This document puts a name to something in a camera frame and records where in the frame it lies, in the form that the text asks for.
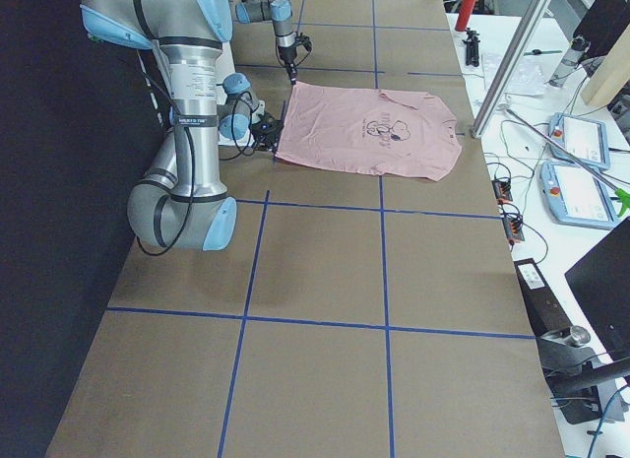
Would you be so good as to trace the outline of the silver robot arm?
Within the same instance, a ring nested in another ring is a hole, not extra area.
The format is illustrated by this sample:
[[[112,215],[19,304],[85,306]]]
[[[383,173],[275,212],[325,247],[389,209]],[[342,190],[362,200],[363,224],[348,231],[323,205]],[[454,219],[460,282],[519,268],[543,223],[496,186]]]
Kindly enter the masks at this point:
[[[293,29],[290,0],[240,0],[235,5],[240,24],[271,22],[275,35],[278,59],[292,85],[297,81],[297,33]]]
[[[217,78],[216,64],[232,38],[228,0],[81,0],[89,37],[152,52],[163,78],[153,87],[171,108],[171,127],[127,204],[141,250],[222,250],[237,206],[220,178],[221,139],[238,142],[260,101],[248,80]]]

